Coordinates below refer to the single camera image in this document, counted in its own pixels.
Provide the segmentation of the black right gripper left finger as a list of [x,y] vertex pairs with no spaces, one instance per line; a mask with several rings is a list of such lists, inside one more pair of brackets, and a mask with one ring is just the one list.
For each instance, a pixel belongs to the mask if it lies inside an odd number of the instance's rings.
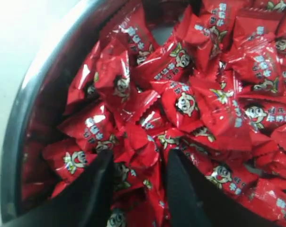
[[5,227],[105,227],[113,198],[113,153],[106,150],[59,195]]

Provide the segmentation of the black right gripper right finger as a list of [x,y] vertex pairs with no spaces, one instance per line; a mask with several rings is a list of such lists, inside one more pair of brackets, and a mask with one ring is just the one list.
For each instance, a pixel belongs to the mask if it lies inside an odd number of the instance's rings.
[[169,152],[166,193],[173,227],[271,227],[208,181],[179,149]]

